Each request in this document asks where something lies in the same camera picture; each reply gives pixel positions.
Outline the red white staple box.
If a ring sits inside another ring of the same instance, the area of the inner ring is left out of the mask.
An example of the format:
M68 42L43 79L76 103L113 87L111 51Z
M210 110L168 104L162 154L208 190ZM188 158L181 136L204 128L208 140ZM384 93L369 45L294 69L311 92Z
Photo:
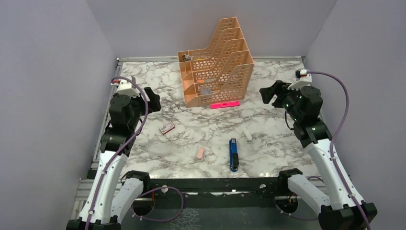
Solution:
M164 126L162 126L159 130L162 135L166 135L174 128L175 128L175 125L172 122L169 122L169 123L165 124Z

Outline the blue black stapler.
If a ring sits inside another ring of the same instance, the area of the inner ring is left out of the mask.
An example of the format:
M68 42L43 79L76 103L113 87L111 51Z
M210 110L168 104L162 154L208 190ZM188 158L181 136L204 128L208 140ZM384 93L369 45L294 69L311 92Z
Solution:
M237 172L239 167L239 158L237 151L237 141L235 138L229 141L229 158L230 158L230 170L232 172Z

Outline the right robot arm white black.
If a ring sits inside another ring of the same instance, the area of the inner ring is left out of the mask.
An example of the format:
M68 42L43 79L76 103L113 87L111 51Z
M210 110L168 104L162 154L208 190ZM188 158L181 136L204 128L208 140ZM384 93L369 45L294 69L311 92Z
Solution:
M281 80L259 90L264 104L283 108L293 121L293 131L311 156L326 193L313 185L298 170L281 171L276 182L282 195L290 192L301 197L317 214L324 230L368 230L377 215L374 203L367 203L354 187L332 144L327 125L319 118L323 104L321 92L313 86L294 89Z

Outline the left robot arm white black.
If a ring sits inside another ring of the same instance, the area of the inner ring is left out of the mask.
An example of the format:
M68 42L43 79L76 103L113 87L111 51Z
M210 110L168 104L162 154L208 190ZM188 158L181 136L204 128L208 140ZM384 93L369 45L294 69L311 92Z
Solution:
M150 113L161 110L160 96L150 87L130 96L116 92L110 100L110 120L100 140L100 159L88 199L68 230L120 230L133 201L150 192L149 174L135 172L119 191L122 169L128 160L135 135Z

